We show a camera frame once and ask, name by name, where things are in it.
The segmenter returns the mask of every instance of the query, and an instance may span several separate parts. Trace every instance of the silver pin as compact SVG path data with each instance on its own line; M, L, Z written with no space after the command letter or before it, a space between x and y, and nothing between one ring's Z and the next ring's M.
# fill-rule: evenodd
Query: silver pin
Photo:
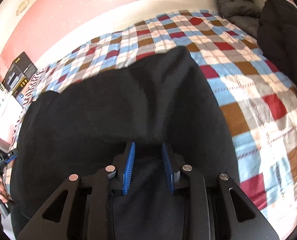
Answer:
M183 165L183 170L184 171L191 171L192 170L192 166L191 165L188 165L188 164L185 164L185 165Z
M222 179L222 180L228 180L228 175L226 173L221 173L219 175L219 178Z
M69 178L70 181L76 181L78 179L78 175L77 174L72 174L68 178Z
M109 165L109 166L107 166L107 167L105 168L105 170L108 171L108 172L113 172L113 171L115 171L115 166L113 166L113 165Z

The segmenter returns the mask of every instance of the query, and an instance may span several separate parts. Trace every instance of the patchwork quilt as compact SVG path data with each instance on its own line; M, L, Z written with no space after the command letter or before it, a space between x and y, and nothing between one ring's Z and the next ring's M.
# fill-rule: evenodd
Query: patchwork quilt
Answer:
M13 145L30 103L101 71L186 46L200 66L232 135L241 188L269 221L297 201L297 96L256 40L218 14L178 11L141 21L81 45L32 79ZM12 163L5 172L9 185Z

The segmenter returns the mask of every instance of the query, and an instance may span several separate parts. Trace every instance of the gray puffer jacket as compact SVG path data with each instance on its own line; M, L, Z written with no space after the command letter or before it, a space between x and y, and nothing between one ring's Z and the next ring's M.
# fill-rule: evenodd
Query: gray puffer jacket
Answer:
M258 20L262 10L253 0L217 0L219 15L257 37Z

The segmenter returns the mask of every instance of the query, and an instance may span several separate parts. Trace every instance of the checkered bedsheet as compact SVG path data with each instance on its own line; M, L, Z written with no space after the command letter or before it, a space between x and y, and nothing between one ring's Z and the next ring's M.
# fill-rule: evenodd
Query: checkered bedsheet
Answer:
M263 57L255 39L208 11L179 11L141 21L94 38L47 66L30 84L13 147L26 110L42 92L61 92L101 71L127 67L175 46L188 48L225 116L241 188L269 221L287 214L297 200L295 87ZM11 166L5 173L7 184Z

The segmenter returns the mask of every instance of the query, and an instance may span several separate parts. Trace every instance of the triangular cutout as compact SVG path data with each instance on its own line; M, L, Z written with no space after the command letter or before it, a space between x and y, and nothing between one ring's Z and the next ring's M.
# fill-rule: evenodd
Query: triangular cutout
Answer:
M247 206L244 200L237 194L234 189L230 189L237 221L244 222L255 218L255 213Z
M42 217L43 219L59 223L61 221L62 212L64 209L65 201L68 195L68 190L64 190L58 195L52 204L45 210Z

